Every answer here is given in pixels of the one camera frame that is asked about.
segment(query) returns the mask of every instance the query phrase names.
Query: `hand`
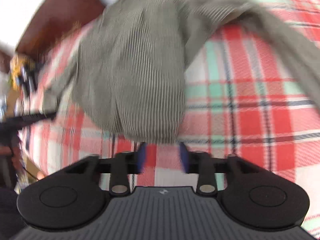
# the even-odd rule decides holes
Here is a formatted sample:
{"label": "hand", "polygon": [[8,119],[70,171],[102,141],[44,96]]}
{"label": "hand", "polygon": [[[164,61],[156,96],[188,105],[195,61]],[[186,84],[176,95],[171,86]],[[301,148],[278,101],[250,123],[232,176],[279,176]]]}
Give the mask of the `hand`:
{"label": "hand", "polygon": [[[1,155],[11,155],[12,152],[9,147],[7,146],[0,146],[0,156]],[[21,170],[22,165],[21,165],[21,150],[19,147],[13,147],[13,157],[11,158],[12,164],[16,171]]]}

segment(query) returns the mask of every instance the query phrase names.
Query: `cable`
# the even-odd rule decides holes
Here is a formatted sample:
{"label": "cable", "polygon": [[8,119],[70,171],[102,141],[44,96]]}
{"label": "cable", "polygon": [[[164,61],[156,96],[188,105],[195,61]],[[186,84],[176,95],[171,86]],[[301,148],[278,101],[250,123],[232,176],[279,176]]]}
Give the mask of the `cable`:
{"label": "cable", "polygon": [[35,180],[39,180],[37,177],[35,177],[34,175],[32,175],[24,166],[22,166],[22,168],[32,177],[34,178]]}
{"label": "cable", "polygon": [[24,102],[23,102],[23,99],[21,99],[21,103],[22,103],[22,113],[24,115]]}
{"label": "cable", "polygon": [[29,114],[31,113],[31,95],[29,95]]}
{"label": "cable", "polygon": [[[13,152],[13,149],[12,149],[12,146],[9,145],[9,148],[11,150],[11,158],[14,157],[14,152]],[[39,180],[37,177],[35,177],[33,174],[30,173],[30,171],[28,171],[23,165],[22,165],[22,168],[26,171],[26,173],[28,173],[32,178],[34,178],[35,180]]]}

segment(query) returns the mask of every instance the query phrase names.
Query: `ribbed gray surface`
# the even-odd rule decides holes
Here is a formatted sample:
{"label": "ribbed gray surface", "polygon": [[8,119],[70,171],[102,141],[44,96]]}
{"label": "ribbed gray surface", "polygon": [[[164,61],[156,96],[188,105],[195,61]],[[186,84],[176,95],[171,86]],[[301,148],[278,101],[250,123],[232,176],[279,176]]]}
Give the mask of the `ribbed gray surface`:
{"label": "ribbed gray surface", "polygon": [[260,232],[236,224],[213,198],[197,196],[191,187],[137,187],[134,194],[113,199],[93,223],[70,232],[22,231],[15,240],[308,240],[296,227]]}

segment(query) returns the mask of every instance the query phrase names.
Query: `gray towel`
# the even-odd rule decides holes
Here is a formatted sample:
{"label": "gray towel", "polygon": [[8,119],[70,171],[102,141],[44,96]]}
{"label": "gray towel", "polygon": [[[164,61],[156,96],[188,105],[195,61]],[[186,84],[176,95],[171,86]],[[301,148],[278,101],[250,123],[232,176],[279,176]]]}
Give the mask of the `gray towel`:
{"label": "gray towel", "polygon": [[320,51],[251,0],[119,0],[45,91],[44,109],[57,107],[71,84],[72,100],[103,130],[135,141],[173,142],[184,112],[184,71],[230,21],[269,41],[320,106]]}

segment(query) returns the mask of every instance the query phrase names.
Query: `red plaid blanket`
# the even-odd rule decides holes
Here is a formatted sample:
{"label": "red plaid blanket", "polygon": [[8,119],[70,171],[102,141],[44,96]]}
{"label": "red plaid blanket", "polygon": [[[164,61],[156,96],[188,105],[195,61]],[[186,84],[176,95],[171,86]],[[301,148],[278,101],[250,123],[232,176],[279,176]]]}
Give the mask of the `red plaid blanket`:
{"label": "red plaid blanket", "polygon": [[[256,0],[316,44],[320,42],[320,0]],[[43,91],[60,75],[90,26],[56,46],[40,76],[31,110],[41,107]],[[179,140],[215,157],[237,154],[302,186],[310,197],[303,224],[320,236],[320,117],[277,53],[239,26],[221,28],[185,73],[187,110]],[[29,102],[24,102],[25,109]],[[63,99],[57,120],[41,122],[21,135],[30,158],[45,173],[92,154],[112,157],[134,150],[136,142],[92,124],[82,109]],[[219,176],[223,188],[223,176]],[[177,145],[148,145],[144,173],[131,186],[195,186],[196,175],[181,171]],[[108,177],[101,186],[106,187]]]}

